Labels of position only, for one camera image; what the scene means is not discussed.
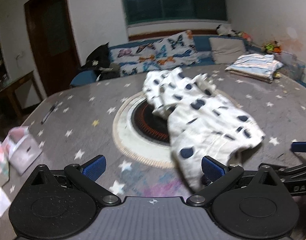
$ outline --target blue gripper pad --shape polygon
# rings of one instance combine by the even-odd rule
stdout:
[[[101,156],[85,168],[83,168],[83,175],[91,179],[92,181],[96,181],[106,170],[106,159],[104,156]]]
[[[208,158],[203,157],[202,159],[202,171],[205,176],[212,182],[216,181],[225,174],[225,170]]]

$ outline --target pillow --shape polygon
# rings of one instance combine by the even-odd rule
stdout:
[[[210,43],[216,64],[233,63],[246,54],[244,43],[239,39],[210,38]]]

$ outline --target yellow star print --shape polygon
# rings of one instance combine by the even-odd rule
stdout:
[[[99,124],[99,121],[98,120],[94,120],[94,122],[92,123],[92,125],[95,127]]]

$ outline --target folded striped blanket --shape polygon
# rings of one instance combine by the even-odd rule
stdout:
[[[274,55],[254,53],[240,56],[225,71],[271,83],[273,73],[282,66],[283,63],[275,60]]]

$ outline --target stuffed toy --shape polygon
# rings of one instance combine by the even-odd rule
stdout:
[[[235,32],[230,27],[225,27],[221,24],[216,28],[216,32],[219,36],[236,36]]]

